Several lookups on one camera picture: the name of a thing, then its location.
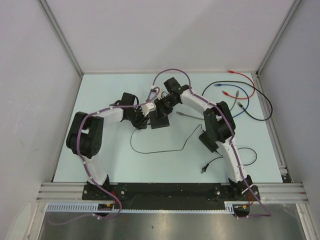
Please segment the black network switch box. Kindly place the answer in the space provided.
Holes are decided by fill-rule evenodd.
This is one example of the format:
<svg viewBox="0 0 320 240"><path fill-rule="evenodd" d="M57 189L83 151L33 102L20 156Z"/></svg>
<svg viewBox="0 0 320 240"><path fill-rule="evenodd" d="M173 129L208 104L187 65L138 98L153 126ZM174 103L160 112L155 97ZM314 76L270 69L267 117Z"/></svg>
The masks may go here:
<svg viewBox="0 0 320 240"><path fill-rule="evenodd" d="M168 116L164 116L162 118L157 117L157 112L152 111L149 113L149 118L150 118L150 124L151 124L151 129L160 129L160 128L165 128L170 126L170 121Z"/></svg>

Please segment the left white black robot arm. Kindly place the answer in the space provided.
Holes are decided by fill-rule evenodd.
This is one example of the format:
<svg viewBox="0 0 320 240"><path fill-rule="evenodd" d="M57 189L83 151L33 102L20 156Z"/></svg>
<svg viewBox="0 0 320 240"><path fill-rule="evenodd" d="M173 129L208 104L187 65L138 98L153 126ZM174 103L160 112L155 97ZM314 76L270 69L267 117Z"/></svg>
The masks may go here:
<svg viewBox="0 0 320 240"><path fill-rule="evenodd" d="M98 199L105 200L111 193L111 188L105 184L107 172L98 160L93 159L102 147L104 128L113 123L129 121L136 129L144 129L149 113L155 108L152 101L140 103L137 96L125 92L120 100L107 108L93 113L78 111L75 114L66 138L66 146L82 161L88 181L95 184L93 194Z"/></svg>

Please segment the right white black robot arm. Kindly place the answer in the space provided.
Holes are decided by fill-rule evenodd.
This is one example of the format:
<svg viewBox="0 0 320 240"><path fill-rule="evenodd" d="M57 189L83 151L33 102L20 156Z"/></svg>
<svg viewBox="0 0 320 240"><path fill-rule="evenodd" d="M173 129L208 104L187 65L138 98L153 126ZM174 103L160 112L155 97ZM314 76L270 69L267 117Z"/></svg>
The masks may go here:
<svg viewBox="0 0 320 240"><path fill-rule="evenodd" d="M205 132L200 136L205 145L220 149L229 172L231 196L242 201L248 196L253 186L251 176L245 169L240 158L235 139L236 125L226 102L212 102L192 90L191 86L180 85L175 78L165 81L164 86L168 95L162 97L163 90L151 86L155 93L154 104L163 115L168 115L177 104L186 105L202 114L205 123Z"/></svg>

